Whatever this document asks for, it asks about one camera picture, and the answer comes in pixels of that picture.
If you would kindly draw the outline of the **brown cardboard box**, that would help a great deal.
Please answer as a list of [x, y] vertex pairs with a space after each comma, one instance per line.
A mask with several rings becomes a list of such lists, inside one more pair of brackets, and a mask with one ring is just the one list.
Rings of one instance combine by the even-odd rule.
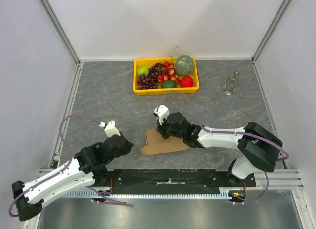
[[176, 137], [164, 139], [155, 129], [145, 131], [146, 145], [140, 151], [144, 155], [156, 155], [187, 150], [190, 147]]

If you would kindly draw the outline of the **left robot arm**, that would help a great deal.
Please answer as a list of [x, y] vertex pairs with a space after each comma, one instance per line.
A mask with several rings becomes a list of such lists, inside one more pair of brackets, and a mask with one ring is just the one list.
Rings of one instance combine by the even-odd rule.
[[104, 186], [109, 173], [106, 166], [115, 158], [131, 152], [133, 143], [123, 134], [108, 137], [84, 147], [59, 168], [30, 182], [16, 181], [11, 185], [14, 201], [9, 212], [23, 222], [37, 216], [43, 208], [60, 197], [80, 188]]

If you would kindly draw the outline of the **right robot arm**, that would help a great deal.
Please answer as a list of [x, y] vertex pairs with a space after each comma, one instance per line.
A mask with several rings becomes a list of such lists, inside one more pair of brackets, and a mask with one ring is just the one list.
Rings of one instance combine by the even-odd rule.
[[179, 112], [154, 111], [156, 130], [164, 139], [176, 137], [190, 148], [221, 147], [241, 151], [226, 173], [227, 183], [238, 186], [256, 171], [273, 172], [282, 142], [262, 126], [250, 122], [237, 129], [212, 129], [190, 124]]

